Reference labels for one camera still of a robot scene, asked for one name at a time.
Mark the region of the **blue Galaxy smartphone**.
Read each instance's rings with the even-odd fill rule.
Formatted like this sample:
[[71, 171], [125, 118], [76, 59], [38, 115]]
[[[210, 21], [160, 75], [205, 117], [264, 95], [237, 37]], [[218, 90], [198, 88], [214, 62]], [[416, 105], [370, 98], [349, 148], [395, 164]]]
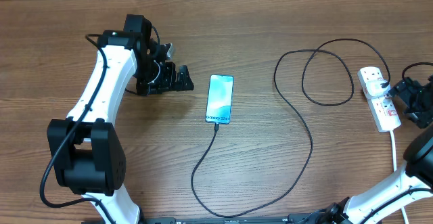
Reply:
[[233, 98], [234, 77], [212, 74], [210, 76], [205, 121], [229, 124]]

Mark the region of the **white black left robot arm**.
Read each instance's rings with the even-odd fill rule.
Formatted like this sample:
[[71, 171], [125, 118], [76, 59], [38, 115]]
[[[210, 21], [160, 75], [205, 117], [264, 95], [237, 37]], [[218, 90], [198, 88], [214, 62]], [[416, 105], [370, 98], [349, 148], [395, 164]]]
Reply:
[[154, 32], [144, 16], [129, 14], [122, 30], [87, 34], [97, 48], [92, 75], [67, 117], [47, 128], [51, 160], [39, 187], [46, 206], [90, 202], [103, 223], [145, 223], [124, 186], [127, 161], [114, 128], [122, 97], [131, 78], [138, 96], [194, 88], [187, 66], [171, 60], [173, 45], [152, 39]]

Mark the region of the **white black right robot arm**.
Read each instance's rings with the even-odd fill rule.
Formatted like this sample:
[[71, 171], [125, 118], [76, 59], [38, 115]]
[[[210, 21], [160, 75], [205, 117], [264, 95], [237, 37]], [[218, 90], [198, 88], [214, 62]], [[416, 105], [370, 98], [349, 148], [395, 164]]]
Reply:
[[432, 187], [428, 182], [408, 176], [407, 162], [397, 166], [394, 130], [401, 126], [401, 122], [392, 99], [388, 97], [390, 86], [382, 87], [385, 79], [380, 69], [364, 67], [357, 76], [378, 131], [390, 134], [393, 173], [358, 196], [299, 217], [299, 223], [379, 223], [414, 201], [432, 197]]

